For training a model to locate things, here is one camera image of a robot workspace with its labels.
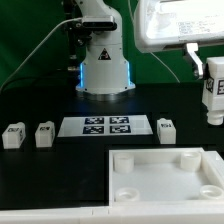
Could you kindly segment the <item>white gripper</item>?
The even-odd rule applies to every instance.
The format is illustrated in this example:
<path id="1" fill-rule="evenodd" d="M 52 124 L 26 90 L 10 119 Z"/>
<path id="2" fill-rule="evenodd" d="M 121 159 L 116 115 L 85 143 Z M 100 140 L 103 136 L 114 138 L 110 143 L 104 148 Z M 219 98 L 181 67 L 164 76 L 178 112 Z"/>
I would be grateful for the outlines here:
<path id="1" fill-rule="evenodd" d="M 182 48 L 194 77 L 204 78 L 198 45 L 224 42 L 224 0 L 139 0 L 134 40 L 142 53 Z"/>

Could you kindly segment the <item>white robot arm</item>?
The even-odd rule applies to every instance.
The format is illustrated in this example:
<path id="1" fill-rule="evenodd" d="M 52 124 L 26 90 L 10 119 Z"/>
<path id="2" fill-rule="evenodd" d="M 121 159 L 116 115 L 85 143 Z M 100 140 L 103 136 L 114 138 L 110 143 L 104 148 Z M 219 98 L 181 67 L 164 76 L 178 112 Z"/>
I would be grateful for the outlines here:
<path id="1" fill-rule="evenodd" d="M 104 0 L 62 0 L 70 61 L 79 71 L 81 97 L 114 100 L 135 89 L 123 55 L 120 13 Z M 224 42 L 224 0 L 138 0 L 133 15 L 134 42 L 142 53 L 184 49 L 195 76 L 205 76 L 196 52 Z"/>

